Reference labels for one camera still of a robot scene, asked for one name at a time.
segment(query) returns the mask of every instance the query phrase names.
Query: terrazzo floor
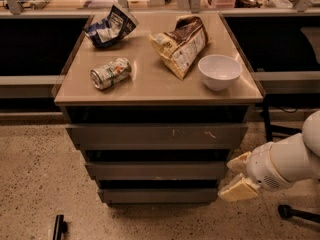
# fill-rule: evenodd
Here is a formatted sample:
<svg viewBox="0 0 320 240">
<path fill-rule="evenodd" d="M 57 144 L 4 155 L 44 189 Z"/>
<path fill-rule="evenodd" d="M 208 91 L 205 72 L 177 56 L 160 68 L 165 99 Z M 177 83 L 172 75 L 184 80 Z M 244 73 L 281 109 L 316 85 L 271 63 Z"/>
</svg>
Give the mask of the terrazzo floor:
<svg viewBox="0 0 320 240">
<path fill-rule="evenodd" d="M 302 122 L 287 122 L 300 127 Z M 265 143 L 261 122 L 249 130 L 234 155 Z M 113 239 L 320 239 L 320 226 L 283 220 L 279 204 L 320 214 L 320 184 L 296 183 L 256 199 L 211 204 L 119 205 L 101 203 L 59 116 L 28 121 L 0 117 L 0 239 L 52 239 L 54 220 L 64 214 L 68 240 Z M 228 172 L 225 179 L 232 178 Z"/>
</svg>

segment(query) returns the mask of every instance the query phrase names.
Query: soda can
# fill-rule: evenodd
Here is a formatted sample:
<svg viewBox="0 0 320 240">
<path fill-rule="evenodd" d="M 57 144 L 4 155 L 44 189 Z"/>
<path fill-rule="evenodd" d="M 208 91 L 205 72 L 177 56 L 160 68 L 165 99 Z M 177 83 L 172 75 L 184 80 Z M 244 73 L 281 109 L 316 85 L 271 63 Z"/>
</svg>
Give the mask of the soda can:
<svg viewBox="0 0 320 240">
<path fill-rule="evenodd" d="M 92 69 L 90 77 L 97 89 L 104 90 L 127 78 L 131 70 L 128 59 L 117 58 L 106 65 Z"/>
</svg>

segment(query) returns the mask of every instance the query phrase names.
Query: counter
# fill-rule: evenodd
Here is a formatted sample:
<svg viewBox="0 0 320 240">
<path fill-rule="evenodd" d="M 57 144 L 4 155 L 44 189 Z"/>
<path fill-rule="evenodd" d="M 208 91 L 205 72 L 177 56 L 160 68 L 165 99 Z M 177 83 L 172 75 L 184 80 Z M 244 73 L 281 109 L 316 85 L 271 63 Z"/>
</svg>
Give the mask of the counter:
<svg viewBox="0 0 320 240">
<path fill-rule="evenodd" d="M 134 13 L 139 25 L 129 38 L 107 50 L 98 50 L 85 39 L 61 86 L 57 105 L 205 105 L 247 104 L 261 101 L 262 96 L 250 72 L 238 54 L 218 13 L 197 14 L 209 34 L 209 44 L 194 61 L 184 80 L 179 80 L 163 64 L 148 41 L 149 33 L 172 31 L 179 13 Z M 105 15 L 96 15 L 93 22 Z M 229 89 L 213 92 L 200 80 L 197 62 L 206 54 L 234 57 L 245 69 Z M 131 77 L 103 92 L 95 89 L 90 70 L 127 57 L 132 65 Z"/>
<path fill-rule="evenodd" d="M 209 44 L 184 80 L 152 48 L 147 35 L 175 28 L 181 13 L 133 13 L 138 27 L 114 47 L 99 50 L 87 38 L 55 97 L 67 130 L 96 181 L 102 202 L 190 203 L 216 199 L 225 163 L 247 131 L 251 105 L 263 100 L 218 13 L 198 14 Z M 93 22 L 105 15 L 96 14 Z M 229 89 L 209 90 L 197 61 L 206 54 L 236 58 L 243 73 Z M 127 57 L 129 79 L 97 90 L 90 70 Z"/>
</svg>

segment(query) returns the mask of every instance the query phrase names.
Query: bowl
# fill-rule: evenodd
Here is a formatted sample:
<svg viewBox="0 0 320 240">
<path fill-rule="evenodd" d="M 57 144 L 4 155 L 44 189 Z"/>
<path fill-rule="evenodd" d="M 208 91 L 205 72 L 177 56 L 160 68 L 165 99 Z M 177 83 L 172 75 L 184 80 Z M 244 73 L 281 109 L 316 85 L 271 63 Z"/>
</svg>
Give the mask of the bowl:
<svg viewBox="0 0 320 240">
<path fill-rule="evenodd" d="M 235 59 L 219 54 L 203 57 L 198 68 L 202 82 L 213 91 L 230 87 L 242 73 L 242 67 Z"/>
</svg>

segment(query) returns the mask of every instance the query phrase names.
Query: food package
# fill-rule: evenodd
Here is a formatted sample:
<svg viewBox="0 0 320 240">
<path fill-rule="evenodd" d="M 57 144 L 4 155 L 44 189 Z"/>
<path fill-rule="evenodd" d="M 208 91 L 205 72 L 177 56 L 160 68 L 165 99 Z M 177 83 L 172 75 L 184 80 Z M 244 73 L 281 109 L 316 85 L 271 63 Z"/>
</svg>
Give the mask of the food package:
<svg viewBox="0 0 320 240">
<path fill-rule="evenodd" d="M 127 9 L 115 3 L 107 17 L 83 30 L 96 48 L 107 48 L 129 35 L 138 24 Z"/>
<path fill-rule="evenodd" d="M 172 32 L 149 34 L 149 41 L 164 64 L 181 80 L 208 43 L 208 34 L 197 16 L 181 16 Z"/>
</svg>

